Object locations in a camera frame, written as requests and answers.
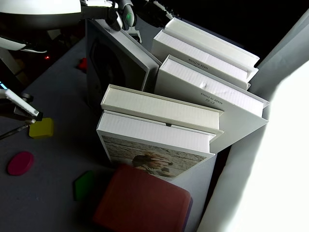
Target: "pink disc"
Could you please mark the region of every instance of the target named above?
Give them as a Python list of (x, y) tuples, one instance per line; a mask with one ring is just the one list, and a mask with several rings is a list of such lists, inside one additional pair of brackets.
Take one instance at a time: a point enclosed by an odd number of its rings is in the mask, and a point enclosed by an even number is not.
[(22, 175), (33, 165), (34, 157), (31, 153), (23, 151), (15, 155), (8, 165), (10, 175)]

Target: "photo on book cover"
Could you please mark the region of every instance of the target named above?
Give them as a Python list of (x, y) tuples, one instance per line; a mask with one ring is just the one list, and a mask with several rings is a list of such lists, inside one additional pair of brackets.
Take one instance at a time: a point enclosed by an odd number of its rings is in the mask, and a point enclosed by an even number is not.
[(111, 161), (173, 179), (208, 157), (102, 136)]

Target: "red box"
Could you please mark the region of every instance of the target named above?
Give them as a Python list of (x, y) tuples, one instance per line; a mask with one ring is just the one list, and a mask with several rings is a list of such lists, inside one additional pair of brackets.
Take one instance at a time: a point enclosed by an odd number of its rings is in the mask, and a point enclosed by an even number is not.
[(121, 165), (93, 220), (115, 232), (182, 232), (191, 205), (188, 191)]

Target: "table surface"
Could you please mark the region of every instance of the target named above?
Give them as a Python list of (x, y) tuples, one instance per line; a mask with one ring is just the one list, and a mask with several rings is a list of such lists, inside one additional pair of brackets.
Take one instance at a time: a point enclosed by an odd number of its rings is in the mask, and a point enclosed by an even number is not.
[[(35, 140), (22, 131), (0, 141), (2, 232), (104, 231), (91, 217), (113, 169), (96, 133), (98, 116), (86, 103), (86, 75), (75, 68), (83, 57), (85, 39), (25, 90), (34, 96), (33, 106), (54, 120), (54, 136)], [(21, 124), (1, 117), (0, 134)], [(34, 165), (22, 176), (10, 176), (7, 163), (20, 151), (31, 152)], [(193, 198), (186, 232), (198, 227), (214, 163), (215, 157), (172, 181)], [(96, 186), (87, 199), (76, 202), (73, 181), (88, 170), (94, 171)]]

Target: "white fabric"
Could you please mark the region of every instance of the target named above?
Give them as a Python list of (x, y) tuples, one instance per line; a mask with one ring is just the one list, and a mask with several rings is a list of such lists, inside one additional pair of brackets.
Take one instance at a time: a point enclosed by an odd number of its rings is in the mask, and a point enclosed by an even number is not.
[(269, 123), (232, 146), (198, 232), (309, 231), (308, 60), (309, 11), (259, 66)]

